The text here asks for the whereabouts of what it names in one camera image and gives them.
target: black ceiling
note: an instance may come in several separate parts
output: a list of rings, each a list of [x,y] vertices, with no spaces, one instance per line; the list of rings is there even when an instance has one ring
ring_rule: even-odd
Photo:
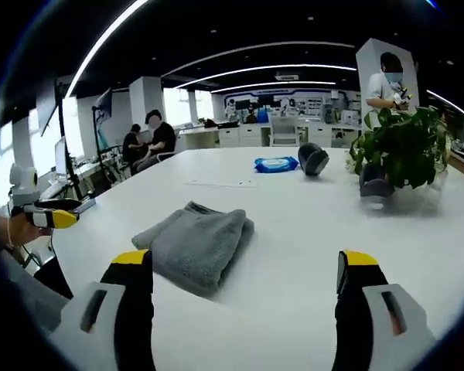
[[[149,0],[104,44],[74,93],[82,97],[99,94],[109,86],[126,87],[143,75],[161,76],[216,53],[262,43],[323,41],[355,47],[287,45],[249,49],[188,66],[173,75],[188,80],[241,68],[290,63],[355,67],[356,51],[374,37],[410,50],[419,62],[420,85],[464,107],[464,8],[446,0],[435,2],[441,11],[426,0]],[[74,74],[97,37],[131,3],[132,0],[58,2],[23,44],[25,53],[5,92],[8,105],[15,106],[33,97],[35,84],[48,72],[57,76]],[[39,2],[21,2],[21,6],[24,18],[30,18]],[[26,24],[19,15],[15,17],[18,24]],[[211,83],[232,87],[270,82],[275,72],[234,74]],[[313,68],[299,72],[302,80],[334,81],[339,89],[359,90],[357,72]],[[166,87],[183,82],[174,80],[172,75],[163,80]],[[188,88],[206,85],[193,84]]]

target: potted plant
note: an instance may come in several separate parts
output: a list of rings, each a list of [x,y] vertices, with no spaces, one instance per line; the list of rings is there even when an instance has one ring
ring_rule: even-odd
[[[437,111],[418,107],[409,114],[383,108],[378,128],[371,127],[369,115],[364,118],[369,130],[352,143],[349,152],[361,189],[377,178],[391,187],[391,192],[383,194],[389,196],[394,188],[431,185],[437,172],[445,171],[448,132]]]

